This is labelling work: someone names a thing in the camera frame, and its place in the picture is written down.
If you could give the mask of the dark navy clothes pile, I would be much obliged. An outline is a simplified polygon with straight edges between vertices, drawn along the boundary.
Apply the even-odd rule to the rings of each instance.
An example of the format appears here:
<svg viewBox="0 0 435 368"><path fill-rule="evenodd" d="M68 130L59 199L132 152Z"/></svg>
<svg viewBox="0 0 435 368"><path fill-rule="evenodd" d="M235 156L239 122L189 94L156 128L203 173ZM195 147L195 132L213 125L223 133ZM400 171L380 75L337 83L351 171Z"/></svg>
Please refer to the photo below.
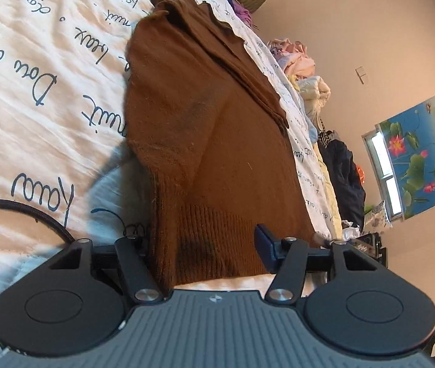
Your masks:
<svg viewBox="0 0 435 368"><path fill-rule="evenodd" d="M328 169L340 217L352 222L362 231L365 223L366 193L352 152L341 140L332 140L328 144L320 143L319 150Z"/></svg>

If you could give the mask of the purple cloth at headboard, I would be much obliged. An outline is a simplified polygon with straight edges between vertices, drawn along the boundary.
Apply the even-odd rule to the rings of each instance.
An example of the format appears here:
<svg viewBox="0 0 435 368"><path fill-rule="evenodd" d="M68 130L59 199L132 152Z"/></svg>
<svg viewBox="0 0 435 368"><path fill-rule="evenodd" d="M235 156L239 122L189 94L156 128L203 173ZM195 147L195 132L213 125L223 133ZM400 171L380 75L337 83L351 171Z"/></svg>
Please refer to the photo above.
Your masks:
<svg viewBox="0 0 435 368"><path fill-rule="evenodd" d="M248 26L248 28L253 28L253 20L250 12L240 4L237 0L232 0L233 10L238 18Z"/></svg>

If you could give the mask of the black patterned garment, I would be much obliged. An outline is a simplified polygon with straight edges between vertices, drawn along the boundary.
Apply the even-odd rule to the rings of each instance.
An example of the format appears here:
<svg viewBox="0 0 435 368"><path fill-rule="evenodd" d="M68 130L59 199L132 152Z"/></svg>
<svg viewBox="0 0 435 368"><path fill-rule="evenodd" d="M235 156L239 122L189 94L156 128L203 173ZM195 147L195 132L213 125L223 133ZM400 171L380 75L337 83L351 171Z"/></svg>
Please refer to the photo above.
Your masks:
<svg viewBox="0 0 435 368"><path fill-rule="evenodd" d="M327 148L333 140L340 140L340 136L335 130L323 130L318 134L317 143L323 148Z"/></svg>

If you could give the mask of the pink clothes pile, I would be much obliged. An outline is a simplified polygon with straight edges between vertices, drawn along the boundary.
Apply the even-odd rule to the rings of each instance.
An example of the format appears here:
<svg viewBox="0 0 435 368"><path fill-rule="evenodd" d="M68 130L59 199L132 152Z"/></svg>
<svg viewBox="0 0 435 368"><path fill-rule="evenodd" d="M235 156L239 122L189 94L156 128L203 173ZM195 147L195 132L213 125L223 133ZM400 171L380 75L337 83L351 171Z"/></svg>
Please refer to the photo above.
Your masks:
<svg viewBox="0 0 435 368"><path fill-rule="evenodd" d="M288 38L274 39L268 42L267 47L279 67L293 81L315 75L316 63L301 42L291 42Z"/></svg>

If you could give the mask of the white script-print bed sheet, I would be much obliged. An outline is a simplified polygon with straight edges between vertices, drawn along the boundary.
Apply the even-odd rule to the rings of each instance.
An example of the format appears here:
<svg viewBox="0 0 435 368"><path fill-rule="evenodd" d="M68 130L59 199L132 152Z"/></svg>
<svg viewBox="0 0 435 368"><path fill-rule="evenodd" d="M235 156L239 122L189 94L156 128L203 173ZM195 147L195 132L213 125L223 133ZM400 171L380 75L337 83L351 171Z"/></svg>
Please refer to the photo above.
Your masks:
<svg viewBox="0 0 435 368"><path fill-rule="evenodd" d="M226 0L196 0L202 1L244 40L280 96L312 225L332 239L323 175L296 86ZM47 213L95 244L146 238L149 179L127 148L123 107L126 46L152 9L150 0L0 0L0 199ZM34 218L0 210L0 293L62 244Z"/></svg>

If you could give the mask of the light blue cloth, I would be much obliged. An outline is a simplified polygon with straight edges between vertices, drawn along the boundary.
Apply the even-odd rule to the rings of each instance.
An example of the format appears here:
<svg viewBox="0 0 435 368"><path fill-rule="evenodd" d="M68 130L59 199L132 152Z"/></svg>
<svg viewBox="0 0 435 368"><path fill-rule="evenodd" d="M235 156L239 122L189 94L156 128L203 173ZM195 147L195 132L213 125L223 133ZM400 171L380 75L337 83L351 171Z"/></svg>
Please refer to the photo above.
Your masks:
<svg viewBox="0 0 435 368"><path fill-rule="evenodd" d="M307 124L308 135L309 135L309 139L311 141L311 144L315 144L318 140L318 130L308 116L306 116L305 121Z"/></svg>

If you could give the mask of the cream puffy jacket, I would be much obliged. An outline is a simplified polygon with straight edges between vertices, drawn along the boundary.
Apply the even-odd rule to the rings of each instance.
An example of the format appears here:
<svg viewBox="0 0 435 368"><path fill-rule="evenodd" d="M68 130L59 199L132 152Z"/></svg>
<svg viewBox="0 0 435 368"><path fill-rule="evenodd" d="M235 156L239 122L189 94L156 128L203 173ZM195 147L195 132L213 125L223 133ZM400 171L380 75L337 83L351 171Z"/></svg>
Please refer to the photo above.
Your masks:
<svg viewBox="0 0 435 368"><path fill-rule="evenodd" d="M331 88L321 76L310 76L297 81L305 113L310 121L320 127L320 114L331 97Z"/></svg>

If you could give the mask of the yellow cloth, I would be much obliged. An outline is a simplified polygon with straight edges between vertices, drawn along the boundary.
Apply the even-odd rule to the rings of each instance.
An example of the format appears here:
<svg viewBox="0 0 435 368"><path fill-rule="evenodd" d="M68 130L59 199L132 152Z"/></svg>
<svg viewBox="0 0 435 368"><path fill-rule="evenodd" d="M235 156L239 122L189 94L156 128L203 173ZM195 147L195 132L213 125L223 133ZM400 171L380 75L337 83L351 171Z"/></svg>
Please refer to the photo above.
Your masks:
<svg viewBox="0 0 435 368"><path fill-rule="evenodd" d="M326 192L326 199L330 207L331 211L331 220L334 227L334 233L332 235L333 239L342 239L343 238L343 228L341 223L340 211L338 208L338 204L336 201L335 191L333 185L331 183L331 179L329 176L329 172L326 164L323 161L321 156L318 144L313 144L313 150L316 154L316 158L318 160L318 164L323 175L323 184Z"/></svg>

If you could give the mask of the blue floral curtain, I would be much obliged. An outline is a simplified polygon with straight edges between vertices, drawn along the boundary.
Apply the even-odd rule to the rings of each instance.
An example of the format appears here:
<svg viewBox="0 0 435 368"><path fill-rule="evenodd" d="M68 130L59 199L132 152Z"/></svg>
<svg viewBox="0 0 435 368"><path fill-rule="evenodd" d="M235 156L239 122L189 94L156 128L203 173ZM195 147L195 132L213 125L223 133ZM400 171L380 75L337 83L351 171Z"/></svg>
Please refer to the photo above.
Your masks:
<svg viewBox="0 0 435 368"><path fill-rule="evenodd" d="M435 207L435 96L377 124L387 149L400 214Z"/></svg>

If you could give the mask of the bright window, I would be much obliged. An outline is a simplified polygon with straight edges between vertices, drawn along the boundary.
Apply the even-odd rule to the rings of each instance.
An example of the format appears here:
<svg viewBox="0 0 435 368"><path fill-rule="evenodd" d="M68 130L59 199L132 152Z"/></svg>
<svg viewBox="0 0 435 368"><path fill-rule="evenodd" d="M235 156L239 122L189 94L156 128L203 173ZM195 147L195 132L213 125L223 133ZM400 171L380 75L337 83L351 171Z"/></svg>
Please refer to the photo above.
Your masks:
<svg viewBox="0 0 435 368"><path fill-rule="evenodd" d="M374 171L380 198L384 201L389 219L393 221L403 218L399 187L395 180L383 133L379 129L374 129L363 135L363 141Z"/></svg>

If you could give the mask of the brown knit sweater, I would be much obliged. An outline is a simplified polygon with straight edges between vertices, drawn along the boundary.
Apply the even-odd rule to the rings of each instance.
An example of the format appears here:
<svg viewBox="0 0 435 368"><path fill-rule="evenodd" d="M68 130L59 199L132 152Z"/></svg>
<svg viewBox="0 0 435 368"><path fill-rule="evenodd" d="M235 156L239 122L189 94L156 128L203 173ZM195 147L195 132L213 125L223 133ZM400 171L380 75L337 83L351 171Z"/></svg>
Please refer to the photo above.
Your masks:
<svg viewBox="0 0 435 368"><path fill-rule="evenodd" d="M151 180L150 270L163 289L262 274L257 224L314 233L279 96L209 4L150 1L130 39L124 112Z"/></svg>

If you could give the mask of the white wall light switch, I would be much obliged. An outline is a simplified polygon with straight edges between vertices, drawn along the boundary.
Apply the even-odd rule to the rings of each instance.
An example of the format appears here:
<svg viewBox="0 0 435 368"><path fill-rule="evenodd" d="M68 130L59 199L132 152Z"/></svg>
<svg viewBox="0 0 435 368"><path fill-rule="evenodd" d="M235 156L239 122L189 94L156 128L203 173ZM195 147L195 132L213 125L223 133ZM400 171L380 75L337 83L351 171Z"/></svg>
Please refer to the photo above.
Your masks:
<svg viewBox="0 0 435 368"><path fill-rule="evenodd" d="M362 85L366 85L369 82L369 76L363 67L356 68L355 73L358 76Z"/></svg>

